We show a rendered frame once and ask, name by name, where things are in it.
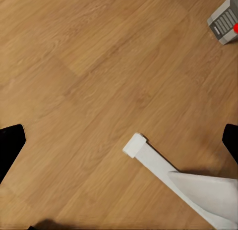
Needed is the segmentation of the desktop computer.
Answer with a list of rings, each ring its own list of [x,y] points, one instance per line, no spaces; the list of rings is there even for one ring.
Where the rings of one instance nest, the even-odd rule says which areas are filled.
[[[226,0],[207,23],[222,45],[238,38],[238,0]]]

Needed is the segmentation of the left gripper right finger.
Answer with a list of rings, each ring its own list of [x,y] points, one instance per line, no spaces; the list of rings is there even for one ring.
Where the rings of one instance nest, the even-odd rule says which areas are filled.
[[[238,126],[226,124],[222,142],[238,164]]]

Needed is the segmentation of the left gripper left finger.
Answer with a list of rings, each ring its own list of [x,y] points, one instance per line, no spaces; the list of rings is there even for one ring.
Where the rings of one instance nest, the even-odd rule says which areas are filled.
[[[21,124],[0,129],[0,183],[25,143],[25,132]]]

